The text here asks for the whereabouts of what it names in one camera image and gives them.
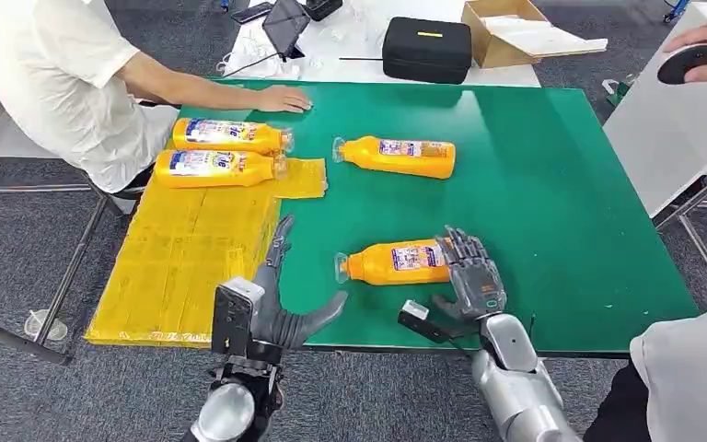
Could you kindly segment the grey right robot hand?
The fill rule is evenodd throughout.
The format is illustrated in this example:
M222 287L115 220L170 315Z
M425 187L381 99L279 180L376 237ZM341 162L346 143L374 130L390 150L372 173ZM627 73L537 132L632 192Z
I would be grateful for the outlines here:
M446 226L446 234L436 236L435 240L444 255L456 299L451 302L433 295L433 303L460 322L473 322L503 312L507 300L504 284L481 240L452 226Z

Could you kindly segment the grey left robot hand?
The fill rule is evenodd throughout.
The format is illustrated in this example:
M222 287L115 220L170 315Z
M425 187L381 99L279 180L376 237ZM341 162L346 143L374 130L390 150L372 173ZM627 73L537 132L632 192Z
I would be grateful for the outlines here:
M286 215L279 221L264 262L259 265L253 280L264 290L264 294L257 302L258 312L251 322L251 336L283 349L301 347L309 337L336 320L349 297L346 291L337 291L322 307L306 314L296 314L283 308L279 279L283 260L291 247L288 236L294 222L293 215Z

